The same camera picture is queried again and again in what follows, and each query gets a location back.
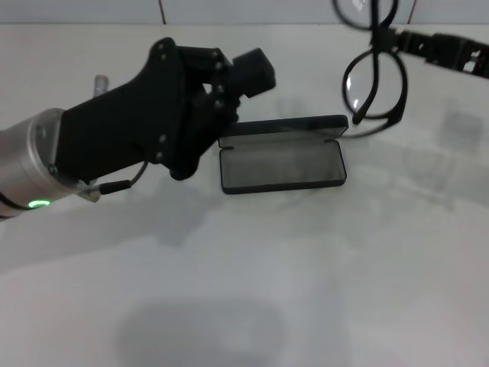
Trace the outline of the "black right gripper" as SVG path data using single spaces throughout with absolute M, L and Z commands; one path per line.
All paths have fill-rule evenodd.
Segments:
M 489 79 L 489 44 L 451 34 L 421 34 L 414 31 L 379 31 L 383 50 L 397 50 L 423 58 L 426 63 Z

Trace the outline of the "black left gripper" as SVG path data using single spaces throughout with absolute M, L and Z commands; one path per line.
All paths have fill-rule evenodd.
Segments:
M 206 93 L 232 65 L 218 48 L 154 44 L 128 83 L 63 112 L 54 165 L 78 180 L 94 180 L 148 161 L 178 179 L 236 122 L 238 101 Z

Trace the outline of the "black round glasses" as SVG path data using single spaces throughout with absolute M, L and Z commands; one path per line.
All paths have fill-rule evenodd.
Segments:
M 380 47 L 380 41 L 378 40 L 379 31 L 385 28 L 390 28 L 397 15 L 400 0 L 389 0 L 390 9 L 384 18 L 381 17 L 381 0 L 368 0 L 370 2 L 370 24 L 359 24 L 350 19 L 342 10 L 340 6 L 340 0 L 332 0 L 332 7 L 337 17 L 346 26 L 355 29 L 356 31 L 368 32 L 371 35 L 370 48 L 364 53 L 358 55 L 345 69 L 342 77 L 342 99 L 346 109 L 351 113 L 351 123 L 357 127 L 361 122 L 365 120 L 380 121 L 384 123 L 367 130 L 365 132 L 349 135 L 348 138 L 366 138 L 371 135 L 378 134 L 389 128 L 397 125 L 403 118 L 403 114 L 406 108 L 407 93 L 408 93 L 408 79 L 407 71 L 404 63 L 398 53 L 395 50 L 383 50 Z M 391 58 L 394 64 L 400 72 L 400 96 L 395 105 L 388 111 L 379 114 L 371 114 L 370 108 L 374 104 L 374 100 L 377 97 L 380 89 L 381 81 L 381 54 L 386 54 Z M 355 105 L 348 99 L 348 81 L 351 79 L 351 72 L 353 69 L 363 60 L 369 59 L 371 61 L 372 82 L 371 88 L 366 96 L 365 100 L 360 105 Z

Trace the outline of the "black glasses case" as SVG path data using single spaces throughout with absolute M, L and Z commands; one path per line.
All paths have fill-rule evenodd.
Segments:
M 339 138 L 344 115 L 238 122 L 219 139 L 228 195 L 340 187 L 347 179 Z

